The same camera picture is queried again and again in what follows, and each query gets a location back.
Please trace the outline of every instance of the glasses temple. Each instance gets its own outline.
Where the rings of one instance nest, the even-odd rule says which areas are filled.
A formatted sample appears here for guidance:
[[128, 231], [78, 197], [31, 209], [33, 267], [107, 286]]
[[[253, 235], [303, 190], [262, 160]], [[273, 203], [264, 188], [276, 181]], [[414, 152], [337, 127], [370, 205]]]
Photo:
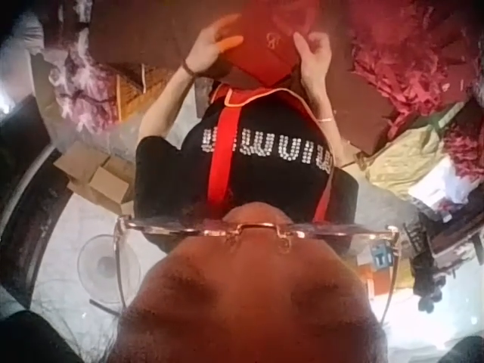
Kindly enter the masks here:
[[116, 224], [114, 226], [114, 241], [113, 241], [113, 248], [114, 248], [114, 258], [116, 259], [116, 279], [118, 283], [118, 291], [119, 297], [121, 299], [121, 304], [123, 306], [123, 310], [126, 309], [126, 299], [124, 297], [123, 291], [123, 277], [121, 276], [121, 255], [120, 255], [120, 248], [121, 245], [126, 243], [126, 221], [128, 220], [127, 217], [120, 216], [116, 220]]

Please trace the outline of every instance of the glasses frame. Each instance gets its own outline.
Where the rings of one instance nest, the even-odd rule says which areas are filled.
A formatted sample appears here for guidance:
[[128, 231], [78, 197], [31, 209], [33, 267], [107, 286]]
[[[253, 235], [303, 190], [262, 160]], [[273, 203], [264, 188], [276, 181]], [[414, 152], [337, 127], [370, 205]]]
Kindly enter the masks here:
[[183, 223], [172, 219], [134, 219], [131, 216], [120, 216], [116, 220], [113, 233], [113, 249], [116, 260], [116, 280], [119, 290], [119, 297], [123, 309], [126, 308], [126, 298], [123, 291], [121, 276], [120, 248], [126, 242], [129, 230], [140, 231], [144, 234], [186, 237], [225, 237], [227, 239], [238, 237], [248, 228], [266, 228], [276, 232], [277, 236], [284, 242], [284, 250], [290, 251], [292, 238], [311, 238], [324, 240], [326, 237], [355, 237], [365, 236], [369, 241], [381, 244], [385, 241], [392, 251], [392, 280], [385, 310], [380, 323], [383, 325], [388, 312], [393, 292], [395, 290], [396, 278], [399, 269], [401, 256], [400, 231], [397, 227], [387, 226], [386, 231], [370, 231], [358, 225], [329, 225], [329, 224], [274, 224], [274, 223], [226, 223], [222, 221], [206, 220], [201, 223], [194, 223], [188, 227]]

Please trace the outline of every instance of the bracelet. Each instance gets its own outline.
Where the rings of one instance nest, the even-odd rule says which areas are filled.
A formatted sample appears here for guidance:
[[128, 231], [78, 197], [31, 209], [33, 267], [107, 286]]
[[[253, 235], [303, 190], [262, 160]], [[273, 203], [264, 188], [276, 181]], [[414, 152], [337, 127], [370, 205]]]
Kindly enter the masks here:
[[190, 67], [187, 65], [187, 61], [184, 59], [181, 63], [181, 68], [183, 68], [185, 70], [186, 73], [188, 73], [188, 75], [191, 77], [191, 78], [197, 78], [198, 75], [190, 69]]

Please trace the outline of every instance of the eyeglasses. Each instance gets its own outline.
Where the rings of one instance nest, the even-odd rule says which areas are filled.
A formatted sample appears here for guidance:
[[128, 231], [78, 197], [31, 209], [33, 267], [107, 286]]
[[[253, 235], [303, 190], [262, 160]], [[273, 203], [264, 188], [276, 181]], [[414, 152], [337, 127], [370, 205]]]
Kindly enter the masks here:
[[123, 308], [126, 307], [126, 300], [123, 292], [119, 252], [122, 245], [126, 242], [128, 230], [140, 231], [148, 236], [171, 237], [170, 240], [176, 244], [186, 237], [222, 237], [226, 241], [233, 241], [248, 228], [265, 228], [275, 231], [282, 242], [282, 253], [289, 253], [292, 244], [297, 243], [298, 239], [323, 240], [342, 257], [356, 257], [368, 247], [381, 248], [383, 246], [387, 248], [392, 254], [393, 271], [389, 299], [381, 318], [381, 323], [383, 323], [396, 285], [401, 249], [399, 230], [392, 226], [387, 227], [386, 231], [371, 231], [359, 225], [330, 225], [324, 223], [286, 225], [273, 223], [234, 224], [214, 220], [184, 222], [165, 217], [133, 219], [130, 216], [120, 216], [114, 228], [113, 248], [116, 258], [117, 284]]

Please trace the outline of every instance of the red envelope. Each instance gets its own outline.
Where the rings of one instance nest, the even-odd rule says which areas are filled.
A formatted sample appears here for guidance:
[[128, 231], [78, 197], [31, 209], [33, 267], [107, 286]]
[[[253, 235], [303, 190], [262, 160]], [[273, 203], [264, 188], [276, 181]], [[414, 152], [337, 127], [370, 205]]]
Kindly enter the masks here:
[[306, 37], [318, 11], [319, 0], [251, 0], [233, 29], [244, 36], [244, 43], [225, 59], [265, 87], [276, 85], [299, 61], [293, 34]]

